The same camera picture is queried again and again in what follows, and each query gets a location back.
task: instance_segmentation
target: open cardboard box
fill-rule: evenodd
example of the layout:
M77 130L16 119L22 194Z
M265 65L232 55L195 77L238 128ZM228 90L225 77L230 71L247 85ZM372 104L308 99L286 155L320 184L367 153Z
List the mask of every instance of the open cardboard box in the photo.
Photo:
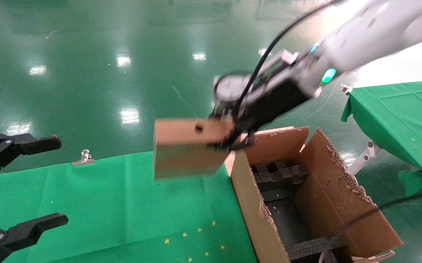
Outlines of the open cardboard box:
M342 226L376 208L355 177L346 172L338 152L318 129L310 138L309 128L282 128L258 132L256 145L237 152L231 181L260 263L288 263L289 256L278 233L273 207L268 208L253 176L251 166L282 160L288 166L302 165L308 178L295 193L298 212L311 238L332 237ZM277 184L265 190L278 188ZM403 244L383 213L378 211L343 233L350 256L356 262L376 262L394 255L391 249Z
M196 130L196 125L203 129ZM229 123L218 120L157 120L155 178L215 172L227 154L209 148L208 144L222 141L231 128ZM343 160L323 132L318 129L305 145L308 135L308 127L257 132L256 145L226 159L260 263L288 263L290 255L286 249L291 244L287 238L292 243L299 243L307 239L332 237L344 224L377 207L356 178L346 172ZM265 205L261 191L267 193L287 185L257 185L251 170L253 165L269 165L274 161L284 161L287 166L300 165L308 172L307 179L295 191L293 198L278 200L284 205L292 203L292 206L286 207L286 212L290 210L292 216L282 221L275 220L280 218L279 210L276 205L270 208ZM294 232L294 228L305 228L306 233ZM348 262L351 262L351 256L357 263L390 258L394 255L391 249L403 244L381 211L352 225L343 237L347 249L344 248L341 253L347 254L345 258Z

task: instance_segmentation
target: teal led light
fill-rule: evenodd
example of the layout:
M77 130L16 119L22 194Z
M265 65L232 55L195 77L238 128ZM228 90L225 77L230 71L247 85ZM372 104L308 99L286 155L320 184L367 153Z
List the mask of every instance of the teal led light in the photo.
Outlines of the teal led light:
M323 75L323 78L321 78L321 81L323 83L328 83L333 79L335 74L336 74L336 70L334 68L330 68L329 70L325 72L325 75Z
M318 47L318 43L313 44L313 47L310 50L310 53L314 52L317 47Z

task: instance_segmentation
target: metal clip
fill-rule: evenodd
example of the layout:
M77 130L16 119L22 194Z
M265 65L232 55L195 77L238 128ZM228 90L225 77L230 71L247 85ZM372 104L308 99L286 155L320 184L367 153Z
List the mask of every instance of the metal clip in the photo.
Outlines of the metal clip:
M73 165L84 165L94 163L95 160L92 159L92 156L89 154L89 150L85 149L81 151L81 160L74 161Z
M341 84L343 88L338 89L338 91L346 92L346 95L349 95L353 91L353 85L347 86L345 84Z

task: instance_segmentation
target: glossy floor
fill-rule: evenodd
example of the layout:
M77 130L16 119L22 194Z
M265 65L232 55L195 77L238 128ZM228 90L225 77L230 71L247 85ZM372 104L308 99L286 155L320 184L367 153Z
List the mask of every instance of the glossy floor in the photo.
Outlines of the glossy floor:
M323 0L0 0L0 133L57 134L63 148L24 156L5 171L152 150L154 119L201 117L215 75L252 69L266 45ZM366 0L313 17L276 47L306 50ZM321 127L347 163L368 138L340 121L341 83L362 87L422 79L422 44L344 75L268 127ZM404 196L410 166L380 152L358 174L373 200ZM385 215L405 242L389 262L422 262L422 200Z

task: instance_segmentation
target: green tablecloth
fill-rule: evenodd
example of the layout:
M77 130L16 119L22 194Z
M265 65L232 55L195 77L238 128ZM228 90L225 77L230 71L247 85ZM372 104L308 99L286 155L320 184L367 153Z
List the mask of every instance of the green tablecloth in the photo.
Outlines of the green tablecloth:
M6 263L256 263L224 168L155 182L148 152L0 175L0 228L55 212L69 223Z
M378 146L422 170L422 81L355 88L341 120L351 114ZM409 195L420 188L422 178L407 177L401 174L403 183L416 184L406 186Z

